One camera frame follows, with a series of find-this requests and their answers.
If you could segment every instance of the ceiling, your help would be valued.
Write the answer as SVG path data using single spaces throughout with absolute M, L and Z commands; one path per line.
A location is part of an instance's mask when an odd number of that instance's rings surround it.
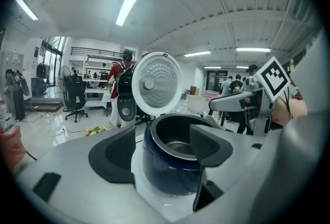
M 30 37 L 84 37 L 165 51 L 201 65 L 262 65 L 302 50 L 321 24 L 311 0 L 137 0 L 122 27 L 123 0 L 25 0 L 39 18 L 15 3 L 10 21 Z M 270 54 L 236 47 L 270 47 Z M 185 58 L 199 51 L 210 55 Z

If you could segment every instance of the rice cooker lid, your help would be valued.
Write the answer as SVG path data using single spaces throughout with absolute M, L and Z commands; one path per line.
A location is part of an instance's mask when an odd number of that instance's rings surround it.
M 149 115 L 159 116 L 173 110 L 180 101 L 182 90 L 180 66 L 166 53 L 150 53 L 134 69 L 134 100 Z

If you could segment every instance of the backpack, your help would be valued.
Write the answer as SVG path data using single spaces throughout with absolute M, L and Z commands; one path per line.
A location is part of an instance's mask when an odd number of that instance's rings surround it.
M 119 62 L 120 68 L 117 74 L 117 92 L 118 95 L 131 95 L 132 93 L 132 78 L 135 65 L 132 64 L 126 67 L 124 62 Z

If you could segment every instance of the red shirt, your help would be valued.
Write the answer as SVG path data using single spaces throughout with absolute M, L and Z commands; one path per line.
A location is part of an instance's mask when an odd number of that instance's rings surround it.
M 123 62 L 125 67 L 130 67 L 133 63 L 131 62 Z M 110 73 L 109 73 L 109 76 L 108 76 L 108 81 L 110 80 L 110 78 L 113 76 L 114 77 L 114 80 L 117 79 L 117 76 L 118 76 L 118 72 L 119 72 L 119 69 L 120 69 L 120 63 L 117 62 L 113 65 L 113 67 L 111 68 L 110 70 Z M 118 96 L 118 93 L 117 93 L 117 86 L 112 88 L 112 93 L 111 93 L 111 98 L 116 98 Z

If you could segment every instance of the ceiling light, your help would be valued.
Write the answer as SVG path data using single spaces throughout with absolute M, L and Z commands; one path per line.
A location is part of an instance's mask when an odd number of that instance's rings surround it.
M 117 17 L 117 21 L 115 22 L 115 24 L 117 24 L 119 26 L 123 26 L 123 24 L 126 20 L 126 17 L 128 16 L 128 14 L 135 2 L 136 2 L 136 0 L 124 0 L 123 5 L 120 8 L 120 11 L 119 11 L 119 14 Z
M 205 51 L 205 52 L 187 54 L 187 55 L 185 55 L 185 57 L 193 57 L 193 56 L 205 55 L 205 54 L 210 54 L 210 53 L 211 53 L 210 51 Z
M 254 52 L 270 52 L 272 49 L 270 48 L 243 48 L 243 47 L 239 47 L 236 48 L 236 51 L 254 51 Z
M 15 0 L 22 9 L 32 18 L 32 20 L 37 20 L 38 17 L 35 16 L 35 14 L 30 10 L 29 7 L 27 7 L 26 3 L 23 0 Z

